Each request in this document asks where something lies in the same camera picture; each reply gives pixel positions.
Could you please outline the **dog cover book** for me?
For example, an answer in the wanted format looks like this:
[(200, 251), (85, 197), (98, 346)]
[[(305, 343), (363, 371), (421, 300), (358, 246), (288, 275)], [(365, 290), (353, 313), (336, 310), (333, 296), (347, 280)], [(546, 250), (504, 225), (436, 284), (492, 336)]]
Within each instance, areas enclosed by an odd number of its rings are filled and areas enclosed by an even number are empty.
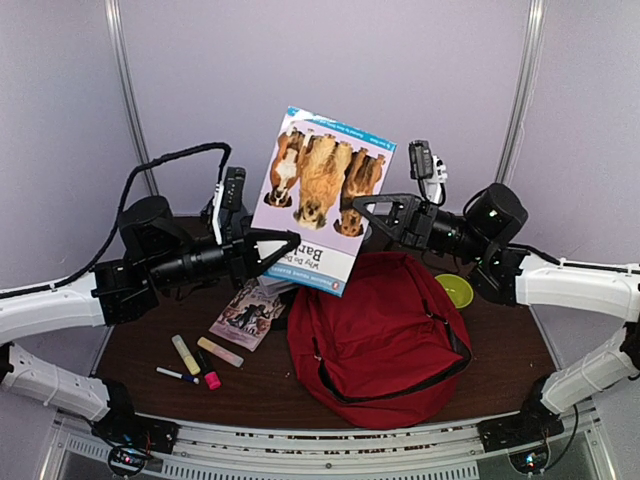
[(262, 276), (342, 295), (368, 229), (352, 202), (380, 192), (395, 151), (378, 135), (289, 107), (252, 226), (296, 232), (301, 243)]

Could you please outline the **red backpack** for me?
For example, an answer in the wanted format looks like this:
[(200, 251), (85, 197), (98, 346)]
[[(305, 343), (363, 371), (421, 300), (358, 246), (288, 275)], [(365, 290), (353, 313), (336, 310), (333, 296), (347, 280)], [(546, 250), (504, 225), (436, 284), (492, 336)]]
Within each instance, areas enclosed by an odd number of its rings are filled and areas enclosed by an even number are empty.
[(435, 277), (402, 252), (361, 255), (342, 296), (299, 289), (287, 340), (297, 380), (349, 423), (423, 423), (472, 359), (465, 322)]

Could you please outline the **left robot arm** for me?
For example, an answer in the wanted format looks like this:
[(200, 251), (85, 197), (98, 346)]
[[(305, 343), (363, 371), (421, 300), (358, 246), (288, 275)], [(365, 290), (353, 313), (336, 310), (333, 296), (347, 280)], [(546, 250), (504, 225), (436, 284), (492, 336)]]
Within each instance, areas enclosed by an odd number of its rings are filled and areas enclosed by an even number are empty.
[(102, 261), (95, 255), (76, 273), (1, 293), (1, 388), (44, 405), (102, 423), (123, 444), (144, 433), (124, 385), (81, 376), (44, 361), (18, 345), (32, 335), (84, 326), (114, 326), (136, 321), (159, 304), (159, 294), (200, 285), (228, 275), (256, 278), (301, 243), (291, 231), (248, 229), (237, 237), (215, 233), (196, 239), (174, 219), (160, 195), (127, 202), (137, 175), (170, 161), (219, 151), (224, 142), (205, 143), (165, 154), (129, 174), (108, 237), (120, 237), (125, 254)]

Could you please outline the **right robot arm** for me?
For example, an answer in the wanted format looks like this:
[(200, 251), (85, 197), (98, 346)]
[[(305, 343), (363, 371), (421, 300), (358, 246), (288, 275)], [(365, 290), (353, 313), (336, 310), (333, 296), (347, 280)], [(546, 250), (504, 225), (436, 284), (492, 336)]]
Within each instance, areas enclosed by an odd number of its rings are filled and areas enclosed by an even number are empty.
[(471, 264), (468, 281), (489, 302), (574, 308), (622, 321), (602, 345), (534, 383), (513, 419), (519, 440), (535, 440), (576, 403), (624, 378), (638, 377), (638, 265), (568, 261), (514, 243), (528, 213), (506, 185), (493, 183), (477, 192), (460, 215), (413, 194), (362, 196), (353, 206), (403, 246)]

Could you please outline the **white coffee cover book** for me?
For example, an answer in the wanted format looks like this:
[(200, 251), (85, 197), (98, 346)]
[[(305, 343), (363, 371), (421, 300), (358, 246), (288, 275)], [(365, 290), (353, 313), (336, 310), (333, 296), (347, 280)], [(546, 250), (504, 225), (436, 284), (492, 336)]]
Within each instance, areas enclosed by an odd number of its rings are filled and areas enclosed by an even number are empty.
[(263, 300), (279, 298), (286, 303), (295, 297), (299, 285), (290, 281), (276, 279), (268, 276), (257, 278), (258, 296)]

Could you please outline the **purple illustrated booklet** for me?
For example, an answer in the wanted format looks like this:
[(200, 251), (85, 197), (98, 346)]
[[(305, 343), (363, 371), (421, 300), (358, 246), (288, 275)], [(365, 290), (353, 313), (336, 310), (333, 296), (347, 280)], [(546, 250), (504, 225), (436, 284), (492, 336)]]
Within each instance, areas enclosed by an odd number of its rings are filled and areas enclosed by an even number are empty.
[(222, 310), (209, 332), (254, 352), (284, 307), (278, 294), (265, 294), (259, 282), (251, 279)]

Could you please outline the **peach highlighter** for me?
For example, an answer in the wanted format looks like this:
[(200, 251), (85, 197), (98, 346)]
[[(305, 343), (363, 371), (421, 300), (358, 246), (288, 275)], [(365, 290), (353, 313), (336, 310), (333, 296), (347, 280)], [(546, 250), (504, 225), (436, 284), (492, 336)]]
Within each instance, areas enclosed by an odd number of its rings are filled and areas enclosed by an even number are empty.
[(217, 343), (205, 337), (200, 337), (197, 341), (197, 345), (201, 349), (213, 354), (217, 358), (225, 361), (226, 363), (236, 368), (240, 368), (244, 363), (243, 357), (231, 352), (230, 350), (218, 345)]

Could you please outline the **lime green bowl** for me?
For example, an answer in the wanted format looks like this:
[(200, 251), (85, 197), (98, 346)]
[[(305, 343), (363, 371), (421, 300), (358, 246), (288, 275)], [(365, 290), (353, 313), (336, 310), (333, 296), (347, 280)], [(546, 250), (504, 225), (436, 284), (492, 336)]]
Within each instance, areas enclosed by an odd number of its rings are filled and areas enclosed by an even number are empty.
[(474, 300), (474, 290), (461, 276), (443, 273), (437, 275), (435, 280), (445, 290), (454, 306), (458, 309), (468, 307)]

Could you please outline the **yellow highlighter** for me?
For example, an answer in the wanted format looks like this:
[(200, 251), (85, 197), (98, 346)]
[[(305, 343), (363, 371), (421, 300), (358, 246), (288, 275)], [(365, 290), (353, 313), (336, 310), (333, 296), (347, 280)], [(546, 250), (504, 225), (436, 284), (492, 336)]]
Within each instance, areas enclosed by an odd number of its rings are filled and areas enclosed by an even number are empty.
[(192, 376), (199, 375), (200, 372), (201, 372), (201, 368), (200, 368), (199, 364), (197, 363), (197, 361), (195, 360), (195, 357), (193, 356), (193, 354), (191, 353), (191, 351), (187, 347), (187, 345), (186, 345), (184, 339), (182, 338), (182, 336), (179, 335), (179, 334), (174, 335), (171, 338), (171, 341), (172, 341), (172, 344), (174, 345), (176, 351), (178, 352), (180, 358), (182, 359), (183, 363), (187, 367), (189, 373)]

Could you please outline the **pink highlighter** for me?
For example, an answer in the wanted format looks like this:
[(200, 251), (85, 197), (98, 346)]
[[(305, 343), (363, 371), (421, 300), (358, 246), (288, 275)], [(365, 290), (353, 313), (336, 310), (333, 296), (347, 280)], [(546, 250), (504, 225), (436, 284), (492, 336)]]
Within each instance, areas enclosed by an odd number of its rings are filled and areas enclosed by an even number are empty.
[(211, 391), (219, 389), (221, 387), (221, 381), (207, 352), (202, 349), (198, 349), (194, 353), (194, 358), (208, 388)]

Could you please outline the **white blue pen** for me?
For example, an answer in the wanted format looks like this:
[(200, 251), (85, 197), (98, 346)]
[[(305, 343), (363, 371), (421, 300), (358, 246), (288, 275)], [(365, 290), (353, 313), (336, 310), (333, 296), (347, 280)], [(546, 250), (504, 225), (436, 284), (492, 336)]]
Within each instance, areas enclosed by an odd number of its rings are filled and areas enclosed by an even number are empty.
[(191, 384), (195, 384), (198, 385), (200, 383), (199, 379), (196, 376), (190, 375), (190, 374), (183, 374), (183, 373), (179, 373), (173, 370), (169, 370), (163, 367), (156, 367), (155, 371), (158, 374), (170, 377), (170, 378), (175, 378), (181, 381), (185, 381)]

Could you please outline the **front aluminium rail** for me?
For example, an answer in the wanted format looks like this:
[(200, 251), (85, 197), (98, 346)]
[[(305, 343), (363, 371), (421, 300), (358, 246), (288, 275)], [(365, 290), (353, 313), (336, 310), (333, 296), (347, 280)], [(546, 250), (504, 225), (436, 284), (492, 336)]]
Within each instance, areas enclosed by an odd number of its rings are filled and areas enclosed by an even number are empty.
[(547, 440), (487, 450), (476, 420), (392, 431), (251, 429), (182, 422), (138, 479), (615, 479), (590, 404)]

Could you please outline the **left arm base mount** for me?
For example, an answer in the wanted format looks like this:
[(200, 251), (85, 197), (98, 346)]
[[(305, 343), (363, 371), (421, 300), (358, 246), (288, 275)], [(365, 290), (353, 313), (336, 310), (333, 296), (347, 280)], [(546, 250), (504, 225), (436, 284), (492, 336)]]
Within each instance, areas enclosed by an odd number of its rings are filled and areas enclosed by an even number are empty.
[(108, 445), (132, 447), (146, 454), (171, 454), (179, 433), (175, 422), (137, 414), (109, 412), (89, 425), (92, 434)]

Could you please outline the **right aluminium frame post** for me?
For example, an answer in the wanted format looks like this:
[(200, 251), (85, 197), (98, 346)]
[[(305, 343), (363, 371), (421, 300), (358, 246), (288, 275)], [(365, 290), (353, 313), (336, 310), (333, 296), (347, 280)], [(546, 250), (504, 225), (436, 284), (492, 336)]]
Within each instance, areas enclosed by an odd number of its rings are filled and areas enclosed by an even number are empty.
[(547, 1), (531, 0), (529, 2), (519, 74), (502, 152), (495, 174), (495, 182), (498, 183), (509, 184), (516, 169), (521, 144), (524, 139), (525, 118), (535, 91), (546, 11)]

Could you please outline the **aluminium frame post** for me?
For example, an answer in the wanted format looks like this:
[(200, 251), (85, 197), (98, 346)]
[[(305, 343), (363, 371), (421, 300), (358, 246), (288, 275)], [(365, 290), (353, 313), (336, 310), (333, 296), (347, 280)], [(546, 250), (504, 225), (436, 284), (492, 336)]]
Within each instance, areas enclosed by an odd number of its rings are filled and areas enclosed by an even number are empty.
[(150, 162), (146, 139), (136, 101), (134, 84), (126, 48), (121, 7), (118, 0), (104, 1), (107, 30), (114, 54), (117, 76), (124, 102), (125, 116), (137, 161), (140, 165)]
[(521, 144), (524, 139), (525, 118), (535, 91), (546, 11), (547, 1), (531, 0), (529, 2), (519, 74), (502, 152), (495, 174), (495, 182), (498, 183), (509, 184), (516, 169)]

